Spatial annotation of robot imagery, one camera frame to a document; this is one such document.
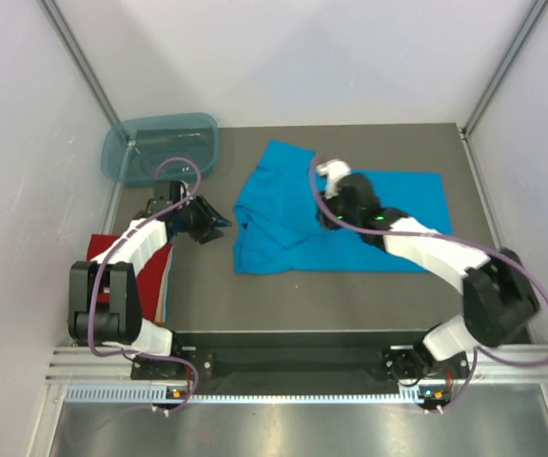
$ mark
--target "metal frame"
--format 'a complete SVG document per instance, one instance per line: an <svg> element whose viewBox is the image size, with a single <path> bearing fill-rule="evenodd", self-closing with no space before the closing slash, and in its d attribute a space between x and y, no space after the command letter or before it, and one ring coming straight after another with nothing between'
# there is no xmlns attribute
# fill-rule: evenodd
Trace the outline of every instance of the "metal frame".
<svg viewBox="0 0 548 457"><path fill-rule="evenodd" d="M519 30L516 32L511 45L504 53L502 60L500 61L494 75L490 79L488 85L485 88L485 91L479 98L477 105L473 109L473 112L469 116L466 126L462 129L462 132L466 135L471 135L477 124L479 123L481 117L487 110L487 107L490 105L495 95L498 93L500 86L506 79L510 69L513 67L513 64L517 60L519 54L523 50L528 38L534 31L538 21L544 14L548 7L548 0L534 0L532 6L528 10L525 18L519 26Z"/></svg>
<svg viewBox="0 0 548 457"><path fill-rule="evenodd" d="M62 43L76 64L78 70L94 95L95 100L109 123L113 126L120 122L115 109L108 100L94 70L84 55L74 34L69 28L64 14L55 0L38 0L45 15L61 38ZM491 198L480 172L479 161L476 158L471 144L471 134L475 131L481 117L499 91L519 53L523 49L529 36L534 31L538 20L548 7L548 0L535 0L513 39L509 49L505 52L494 75L479 98L465 127L460 130L460 136L465 145L467 158L474 173L479 195L488 220L493 237L498 245L503 243L499 230L498 219L491 204ZM104 217L102 232L109 233L120 201L122 185L115 184L111 191L108 208ZM539 360L548 351L546 346L505 347L497 352L505 358L516 361ZM42 396L41 411L35 424L30 441L28 456L48 456L54 439L54 432L58 425L64 400L67 398L69 386L78 385L107 385L107 386L139 386L150 385L150 382L130 380L131 362L122 358L96 359L85 348L58 348L54 351L52 364L46 379L46 388ZM474 384L539 384L543 399L548 409L548 366L534 369L516 369L502 367L492 361L479 357Z"/></svg>

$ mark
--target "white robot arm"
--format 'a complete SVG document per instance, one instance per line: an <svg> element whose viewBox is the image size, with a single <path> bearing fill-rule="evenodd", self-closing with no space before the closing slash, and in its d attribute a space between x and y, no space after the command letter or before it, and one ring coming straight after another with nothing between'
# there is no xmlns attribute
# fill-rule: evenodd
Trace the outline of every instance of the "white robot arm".
<svg viewBox="0 0 548 457"><path fill-rule="evenodd" d="M317 172L327 179L322 198L336 218L361 229L384 232L361 234L365 243L414 262L462 295L462 314L432 329L414 345L426 368L477 346L495 348L507 343L538 312L532 287L514 269L481 250L434 238L439 233L414 217L400 209L381 206L367 178L353 173L340 160L319 166ZM321 211L319 220L325 229L340 228ZM395 232L423 233L423 236L395 235ZM513 251L501 252L519 261Z"/></svg>
<svg viewBox="0 0 548 457"><path fill-rule="evenodd" d="M153 198L148 200L146 209L134 217L120 237L126 241L120 247L116 242L89 262L76 262L71 267L68 331L73 339L82 342L88 339L94 277L99 266L108 259L99 285L99 293L103 293L105 301L97 301L94 318L97 344L160 356L177 350L174 332L143 318L136 277L149 259L176 234L186 232L190 238L204 244L224 236L220 229L231 225L202 195L166 212L185 196L185 183L156 181Z"/></svg>

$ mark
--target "black bracket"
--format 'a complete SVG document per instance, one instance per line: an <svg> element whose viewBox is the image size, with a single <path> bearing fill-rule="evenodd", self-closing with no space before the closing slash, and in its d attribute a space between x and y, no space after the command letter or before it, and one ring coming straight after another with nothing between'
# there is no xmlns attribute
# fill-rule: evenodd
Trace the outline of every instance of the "black bracket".
<svg viewBox="0 0 548 457"><path fill-rule="evenodd" d="M512 250L500 253L520 263ZM512 341L540 310L530 282L495 258L480 269L468 269L462 286L466 328L489 348Z"/></svg>
<svg viewBox="0 0 548 457"><path fill-rule="evenodd" d="M214 369L213 351L192 350L186 351L183 354L177 354L177 356L188 360L198 369L201 382L211 379ZM130 379L149 381L178 380L184 377L185 370L185 366L181 364L145 359L137 355L132 364Z"/></svg>
<svg viewBox="0 0 548 457"><path fill-rule="evenodd" d="M68 332L81 342L88 339L88 310L99 264L76 262L69 272ZM134 268L124 262L107 265L99 292L109 289L109 301L96 304L94 340L129 345L141 331L142 312Z"/></svg>
<svg viewBox="0 0 548 457"><path fill-rule="evenodd" d="M149 199L146 209L137 213L135 219L148 217L169 208L184 198L186 193L186 184L182 181L156 181L153 198ZM218 229L232 225L202 195L193 197L158 220L166 224L166 235L169 240L178 233L186 232L192 240L201 245L223 237L224 233Z"/></svg>
<svg viewBox="0 0 548 457"><path fill-rule="evenodd" d="M446 379L446 371L453 380L466 379L469 374L468 360L464 352L444 361L435 362L432 357L424 360L420 352L420 345L403 348L390 348L382 353L384 368L390 380L396 381L400 386L416 387L420 391L421 403L418 406L426 410L437 410L445 407L452 400L453 392L445 383L429 385L428 380ZM415 380L411 384L401 382L401 379Z"/></svg>

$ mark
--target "white enclosure wall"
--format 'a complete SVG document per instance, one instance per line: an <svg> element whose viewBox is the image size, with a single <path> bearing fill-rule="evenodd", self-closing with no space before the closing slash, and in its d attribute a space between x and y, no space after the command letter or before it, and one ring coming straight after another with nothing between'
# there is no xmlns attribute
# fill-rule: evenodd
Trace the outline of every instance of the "white enclosure wall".
<svg viewBox="0 0 548 457"><path fill-rule="evenodd" d="M458 122L530 0L59 0L122 119Z"/></svg>
<svg viewBox="0 0 548 457"><path fill-rule="evenodd" d="M473 142L504 242L548 288L548 11ZM537 331L548 339L548 316Z"/></svg>
<svg viewBox="0 0 548 457"><path fill-rule="evenodd" d="M0 0L0 456L26 447L69 266L100 228L106 120L38 3Z"/></svg>

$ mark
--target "purple cable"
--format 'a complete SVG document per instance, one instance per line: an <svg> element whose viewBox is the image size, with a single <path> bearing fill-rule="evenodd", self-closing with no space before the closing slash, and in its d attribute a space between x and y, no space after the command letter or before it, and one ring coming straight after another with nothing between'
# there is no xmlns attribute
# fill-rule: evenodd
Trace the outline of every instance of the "purple cable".
<svg viewBox="0 0 548 457"><path fill-rule="evenodd" d="M200 169L198 169L196 164L194 164L189 159L185 159L185 157L173 157L173 158L165 160L156 169L156 173L155 173L156 178L160 175L162 169L166 165L168 165L172 162L184 162L185 164L192 167L194 169L194 171L196 172L196 184L194 185L193 189L190 192L188 192L187 195L184 198L182 198L178 202L174 203L170 207L168 207L166 209L163 209L159 212L156 212L155 214L152 214L146 220L144 220L143 222L138 224L136 229L131 231L128 234L128 238L130 238L135 233L137 233L141 228L146 226L149 222L151 222L151 221L153 221L153 220L155 220L155 219L157 219L161 216L164 216L165 214L168 214L171 211L174 211L176 208L180 207L181 205L183 205L184 203L189 201L191 198L193 198L193 196L196 194L196 191L198 190L198 187L200 186L200 183L202 181L202 173L200 172ZM96 302L97 302L98 295L99 295L99 287L101 285L101 281L103 280L103 273L105 272L105 267L107 266L107 264L108 264L109 260L111 259L111 257L113 257L115 252L124 245L124 243L127 241L128 238L120 238L113 245L113 248L109 250L109 252L105 256L105 258L103 259L103 261L99 265L99 268L96 270L96 276L94 277L94 287L92 288L92 293L90 295L90 305L89 305L89 309L88 309L88 347L90 348L90 352L92 352L97 357L111 357L113 355L133 355L133 354L138 353L137 351L134 351L134 350L125 350L125 349L111 350L111 351L108 351L108 352L100 352L96 348L96 346L94 345L94 316L96 314ZM182 358L179 358L179 357L164 356L164 355L153 355L153 354L146 354L146 353L143 353L143 352L141 353L141 357L146 358L146 359L151 359L151 360L162 360L162 361L165 361L165 362L173 362L173 363L176 363L176 364L182 364L182 365L185 365L186 367L188 367L189 369L191 369L191 371L194 375L194 382L192 383L191 390L187 393L186 397L183 399L183 402L181 402L175 409L172 409L171 412L178 412L181 409L183 409L184 407L186 407L187 403L189 402L189 400L191 400L194 393L196 392L196 389L198 388L198 383L199 383L199 380L200 380L200 376L198 374L198 369L196 369L196 367L191 362L189 362L188 360L182 359ZM137 410L137 409L147 409L147 408L151 408L151 407L147 406L147 405L139 405L139 406L133 406L133 407L128 407L126 409L123 409L120 412L118 412L117 414L111 416L109 419L106 419L105 422L103 422L95 430L93 430L88 437L82 439L81 441L79 441L75 444L72 444L70 442L69 433L68 433L67 430L66 430L65 436L67 438L68 443L71 446L75 446L75 447L80 446L85 441L92 438L96 433L98 433L105 426L107 426L108 424L110 424L111 422L116 420L118 417L126 414L127 412L132 412L132 411Z"/></svg>
<svg viewBox="0 0 548 457"><path fill-rule="evenodd" d="M466 376L466 379L462 383L462 386L460 386L460 388L458 389L458 392L456 393L456 395L454 395L454 397L449 401L447 405L445 405L444 407L441 407L443 411L447 411L450 407L455 405L460 399L461 395L466 390L466 387L470 384L471 380L473 379L473 376L475 376L475 371L477 370L478 355L479 353L477 352L477 350L473 349L473 365L471 365L471 370L468 372L468 376Z"/></svg>
<svg viewBox="0 0 548 457"><path fill-rule="evenodd" d="M356 231L357 233L363 233L365 235L379 235L379 236L421 236L421 237L429 237L429 238L435 238L439 240L445 240L453 243L457 243L459 245L464 245L469 248L474 248L478 250L482 250L490 257L494 257L496 259L501 260L508 266L514 268L516 271L518 271L520 274L526 277L530 283L534 286L534 288L540 293L542 296L544 302L548 306L548 292L544 288L544 286L540 283L540 281L532 274L530 271L528 271L523 265L519 264L515 260L507 257L504 254L501 254L500 252L496 251L493 248L488 248L487 246L481 245L479 243L475 243L473 241L464 240L463 238L459 238L458 236L448 236L443 235L440 233L419 233L419 232L413 232L413 231L386 231L386 230L373 230L368 228L359 228L355 226L351 226L350 224L344 222L343 220L338 219L331 210L326 206L323 199L321 198L321 195L319 194L319 190L316 183L316 166L322 162L322 157L319 154L316 154L314 156L314 159L312 159L312 162L310 162L310 168L308 170L308 179L310 181L310 188L312 189L312 193L314 194L314 198L316 200L316 203L319 207L319 209L323 212L325 216L327 216L330 220L335 222L340 227L343 227L345 229L349 229L352 231ZM478 348L479 352L485 354L487 357L491 358L492 360L495 360L496 362L499 362L501 364L508 365L510 367L518 367L518 368L533 368L533 367L542 367L545 365L548 365L548 355L543 358L542 360L537 360L536 362L513 362L501 359L498 357L498 355L493 354L489 350L485 348Z"/></svg>

